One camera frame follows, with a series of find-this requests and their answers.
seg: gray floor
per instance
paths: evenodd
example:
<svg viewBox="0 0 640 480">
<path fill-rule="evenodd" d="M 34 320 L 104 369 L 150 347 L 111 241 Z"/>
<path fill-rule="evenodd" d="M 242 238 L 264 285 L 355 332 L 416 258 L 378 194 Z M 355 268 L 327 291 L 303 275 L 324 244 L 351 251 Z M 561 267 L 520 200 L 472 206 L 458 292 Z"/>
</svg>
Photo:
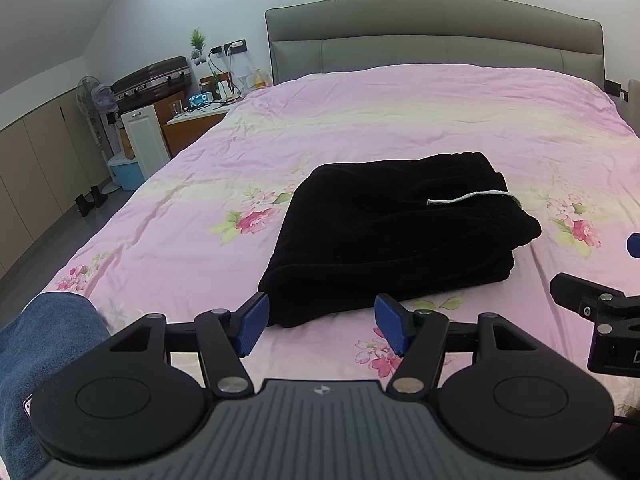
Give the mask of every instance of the gray floor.
<svg viewBox="0 0 640 480">
<path fill-rule="evenodd" d="M 82 218 L 76 208 L 58 220 L 0 280 L 0 327 L 17 316 L 76 251 L 129 200 L 133 192 L 119 189 L 100 209 Z"/>
</svg>

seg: plastic-covered fan head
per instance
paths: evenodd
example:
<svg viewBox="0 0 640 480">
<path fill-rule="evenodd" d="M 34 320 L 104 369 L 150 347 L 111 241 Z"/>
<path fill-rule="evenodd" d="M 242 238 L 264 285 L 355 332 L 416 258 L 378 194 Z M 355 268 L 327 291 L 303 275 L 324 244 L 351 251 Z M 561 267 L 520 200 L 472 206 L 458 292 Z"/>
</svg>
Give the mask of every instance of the plastic-covered fan head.
<svg viewBox="0 0 640 480">
<path fill-rule="evenodd" d="M 100 84 L 95 77 L 90 75 L 83 77 L 76 87 L 76 102 L 78 108 L 87 117 L 96 117 L 100 115 L 100 112 L 95 108 L 94 100 L 91 97 L 91 92 Z"/>
<path fill-rule="evenodd" d="M 91 98 L 94 106 L 101 114 L 118 111 L 116 98 L 111 91 L 111 87 L 105 83 L 100 83 L 91 90 Z"/>
</svg>

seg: green plant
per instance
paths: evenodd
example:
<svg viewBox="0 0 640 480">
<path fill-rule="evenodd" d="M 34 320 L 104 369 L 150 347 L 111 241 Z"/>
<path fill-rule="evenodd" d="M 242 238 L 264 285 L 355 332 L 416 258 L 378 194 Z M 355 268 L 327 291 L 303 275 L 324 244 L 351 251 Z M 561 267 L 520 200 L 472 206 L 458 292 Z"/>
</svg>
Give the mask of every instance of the green plant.
<svg viewBox="0 0 640 480">
<path fill-rule="evenodd" d="M 202 34 L 200 32 L 199 28 L 196 28 L 192 33 L 191 33 L 191 46 L 197 50 L 199 53 L 202 54 L 202 51 L 204 50 L 204 42 L 207 38 L 204 37 L 204 34 Z"/>
</svg>

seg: gray leather headboard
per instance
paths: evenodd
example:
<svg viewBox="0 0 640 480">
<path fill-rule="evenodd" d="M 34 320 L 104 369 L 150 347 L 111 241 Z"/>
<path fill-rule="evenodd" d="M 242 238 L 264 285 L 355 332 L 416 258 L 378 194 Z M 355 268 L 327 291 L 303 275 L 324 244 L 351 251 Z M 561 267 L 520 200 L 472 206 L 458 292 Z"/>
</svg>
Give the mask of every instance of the gray leather headboard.
<svg viewBox="0 0 640 480">
<path fill-rule="evenodd" d="M 604 87 L 602 27 L 505 0 L 325 0 L 267 10 L 274 82 L 405 63 L 544 68 Z"/>
</svg>

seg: black boot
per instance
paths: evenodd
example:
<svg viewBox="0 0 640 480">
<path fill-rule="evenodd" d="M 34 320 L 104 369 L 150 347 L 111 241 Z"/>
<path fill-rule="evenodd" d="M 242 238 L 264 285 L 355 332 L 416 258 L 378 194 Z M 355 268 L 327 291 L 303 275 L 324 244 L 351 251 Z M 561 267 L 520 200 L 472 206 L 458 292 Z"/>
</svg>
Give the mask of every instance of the black boot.
<svg viewBox="0 0 640 480">
<path fill-rule="evenodd" d="M 78 195 L 76 198 L 76 203 L 78 204 L 78 209 L 80 210 L 80 214 L 84 217 L 89 214 L 89 211 L 94 208 L 95 204 L 93 202 L 89 202 L 84 195 Z"/>
<path fill-rule="evenodd" d="M 109 195 L 105 195 L 100 192 L 98 186 L 91 186 L 91 196 L 94 197 L 94 204 L 96 207 L 102 207 L 102 204 L 107 202 Z"/>
</svg>

